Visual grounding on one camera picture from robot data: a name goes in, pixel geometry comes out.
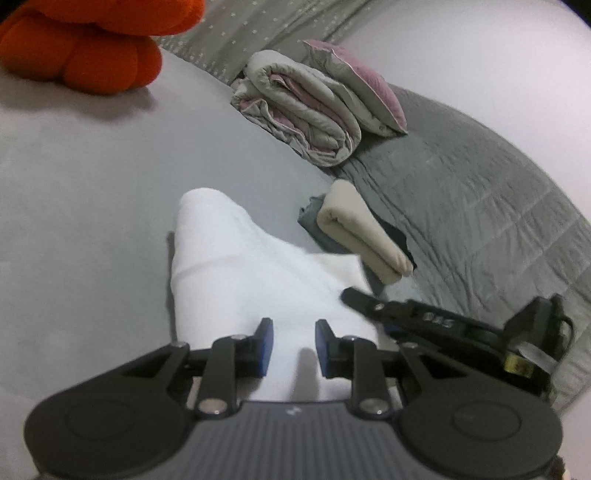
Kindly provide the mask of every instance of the folded blanket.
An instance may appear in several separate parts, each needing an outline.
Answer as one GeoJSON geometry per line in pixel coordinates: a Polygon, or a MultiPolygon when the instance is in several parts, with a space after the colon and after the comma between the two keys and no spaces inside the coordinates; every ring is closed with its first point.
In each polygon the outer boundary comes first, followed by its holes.
{"type": "Polygon", "coordinates": [[[227,335],[253,334],[274,322],[267,376],[239,387],[239,396],[268,401],[340,400],[350,382],[320,374],[314,324],[325,318],[338,336],[353,334],[393,348],[363,316],[345,307],[341,291],[368,291],[356,255],[311,255],[265,233],[223,193],[192,190],[180,202],[171,286],[179,340],[208,348],[227,335]]]}
{"type": "Polygon", "coordinates": [[[332,184],[316,222],[329,237],[359,254],[384,284],[413,272],[411,259],[384,231],[352,183],[332,184]]]}
{"type": "Polygon", "coordinates": [[[349,158],[361,128],[391,135],[348,87],[273,50],[254,53],[231,103],[251,122],[320,167],[349,158]]]}
{"type": "MultiPolygon", "coordinates": [[[[318,227],[316,218],[318,217],[318,212],[320,211],[320,208],[322,208],[323,203],[324,195],[321,195],[320,197],[311,197],[309,205],[306,208],[300,209],[300,215],[298,216],[297,221],[306,229],[310,236],[325,252],[330,254],[349,255],[351,253],[350,250],[343,247],[343,245],[336,240],[332,240],[331,237],[326,235],[326,233],[318,227]]],[[[376,274],[365,264],[363,264],[363,273],[365,273],[365,276],[368,279],[369,288],[371,288],[374,296],[381,297],[384,294],[384,284],[380,282],[376,274]]]]}
{"type": "MultiPolygon", "coordinates": [[[[306,229],[306,231],[311,235],[311,237],[319,244],[326,252],[331,254],[350,254],[352,253],[346,247],[338,243],[336,240],[333,240],[331,237],[326,235],[318,224],[316,223],[316,219],[318,218],[318,213],[324,204],[324,198],[326,195],[320,195],[318,197],[310,197],[310,203],[307,207],[300,209],[300,215],[298,217],[298,223],[306,229]]],[[[399,228],[396,228],[391,223],[388,223],[386,220],[381,218],[377,213],[375,213],[368,205],[369,211],[374,216],[374,218],[378,221],[380,227],[384,229],[386,235],[390,237],[390,240],[394,242],[396,245],[400,247],[400,250],[408,257],[408,259],[413,264],[413,269],[417,269],[417,263],[414,261],[414,256],[411,251],[408,249],[407,238],[404,235],[403,231],[399,228]]],[[[368,278],[369,285],[371,286],[371,279],[368,278]]]]}

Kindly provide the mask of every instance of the bed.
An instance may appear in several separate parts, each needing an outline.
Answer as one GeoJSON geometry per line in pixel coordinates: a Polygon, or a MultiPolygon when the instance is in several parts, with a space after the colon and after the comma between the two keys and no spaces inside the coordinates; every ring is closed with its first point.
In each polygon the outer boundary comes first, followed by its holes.
{"type": "MultiPolygon", "coordinates": [[[[38,401],[174,339],[170,232],[178,200],[190,189],[223,191],[267,232],[315,252],[319,247],[297,223],[300,208],[310,196],[326,192],[335,176],[352,180],[376,213],[406,231],[424,300],[500,325],[529,300],[525,296],[553,293],[560,276],[521,289],[507,303],[495,296],[481,301],[491,281],[510,275],[507,256],[481,248],[489,252],[488,263],[457,272],[457,255],[466,249],[459,232],[468,227],[441,223],[444,218],[463,221],[450,206],[472,202],[481,204],[472,212],[505,210],[501,197],[481,195],[476,180],[474,192],[443,188],[454,185],[448,162],[454,159],[446,149],[459,154],[454,161],[466,161],[471,148],[482,153],[483,145],[491,146],[504,152],[501,160],[507,165],[532,173],[536,194],[553,192],[552,205],[563,209],[556,215],[570,213],[565,221],[578,226],[576,251],[588,253],[583,238],[588,225],[560,191],[514,147],[454,110],[397,90],[411,134],[386,142],[366,137],[350,161],[325,172],[246,121],[230,106],[229,87],[172,54],[163,55],[163,72],[149,89],[113,98],[0,73],[2,479],[35,473],[21,432],[38,401]],[[449,183],[436,182],[442,172],[449,183]],[[435,218],[435,212],[447,217],[435,218]],[[429,236],[445,231],[452,232],[429,236]],[[496,260],[506,270],[493,278],[486,267],[496,260]]],[[[470,175],[457,178],[458,184],[465,186],[476,173],[492,181],[499,172],[486,160],[496,158],[489,153],[473,166],[465,163],[462,172],[470,175]]],[[[524,205],[523,211],[509,212],[512,225],[526,212],[524,205]]],[[[500,218],[494,225],[491,221],[496,232],[504,225],[500,218]]],[[[484,227],[470,238],[470,247],[496,238],[484,227]]],[[[526,260],[535,265],[532,258],[526,260]]],[[[579,267],[585,265],[581,260],[579,267]]],[[[548,268],[541,274],[551,273],[548,268]]],[[[569,300],[581,309],[571,311],[581,333],[589,302],[580,294],[586,277],[579,270],[577,279],[568,277],[560,285],[577,286],[569,300]]],[[[389,295],[403,297],[404,288],[394,286],[389,295]]],[[[563,392],[569,400],[589,377],[581,361],[588,337],[580,337],[574,360],[565,367],[570,390],[563,392]]]]}
{"type": "Polygon", "coordinates": [[[32,478],[22,425],[44,397],[174,337],[169,232],[181,195],[221,190],[320,251],[299,208],[331,178],[246,121],[231,89],[163,52],[113,98],[0,73],[0,478],[32,478]]]}
{"type": "Polygon", "coordinates": [[[498,134],[392,86],[409,134],[365,135],[333,169],[408,236],[422,299],[497,327],[534,296],[564,297],[577,341],[553,377],[557,411],[591,380],[591,225],[498,134]]]}

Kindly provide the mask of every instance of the gray surface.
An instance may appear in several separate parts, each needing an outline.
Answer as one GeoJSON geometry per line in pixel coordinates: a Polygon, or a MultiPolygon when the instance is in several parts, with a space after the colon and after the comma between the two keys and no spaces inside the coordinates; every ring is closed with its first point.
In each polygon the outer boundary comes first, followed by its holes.
{"type": "Polygon", "coordinates": [[[444,478],[412,457],[388,423],[359,420],[344,403],[245,403],[234,417],[198,425],[176,457],[134,480],[444,478]]]}
{"type": "Polygon", "coordinates": [[[502,326],[536,295],[564,296],[580,337],[554,376],[561,410],[591,378],[591,225],[494,132],[395,91],[410,133],[366,135],[333,170],[406,233],[424,301],[502,326]]]}
{"type": "Polygon", "coordinates": [[[423,292],[414,279],[414,275],[411,277],[402,277],[399,282],[393,285],[386,285],[383,295],[388,300],[393,301],[425,301],[423,292]]]}
{"type": "Polygon", "coordinates": [[[357,23],[363,23],[386,0],[207,0],[205,16],[178,35],[160,37],[158,44],[232,83],[256,51],[273,49],[301,61],[301,40],[316,38],[337,43],[357,23]]]}
{"type": "Polygon", "coordinates": [[[149,90],[111,98],[0,72],[2,480],[34,476],[22,424],[36,402],[170,341],[167,238],[184,192],[219,189],[319,251],[296,217],[329,178],[231,94],[167,53],[149,90]]]}

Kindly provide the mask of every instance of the dark gray cloth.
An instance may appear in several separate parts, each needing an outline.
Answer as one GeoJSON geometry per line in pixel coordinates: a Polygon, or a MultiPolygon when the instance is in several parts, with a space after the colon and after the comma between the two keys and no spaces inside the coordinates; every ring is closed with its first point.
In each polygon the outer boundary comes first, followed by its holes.
{"type": "Polygon", "coordinates": [[[316,219],[318,218],[318,212],[322,208],[324,203],[325,195],[319,197],[310,197],[310,203],[307,207],[300,209],[300,216],[298,217],[298,223],[306,229],[306,231],[312,236],[312,238],[319,244],[323,250],[332,254],[346,255],[350,254],[351,251],[343,247],[336,240],[332,240],[331,237],[326,235],[318,224],[316,219]]]}
{"type": "Polygon", "coordinates": [[[366,134],[333,172],[404,231],[426,302],[502,326],[534,296],[563,295],[578,340],[553,377],[561,410],[591,378],[591,225],[499,135],[394,91],[408,135],[366,134]]]}

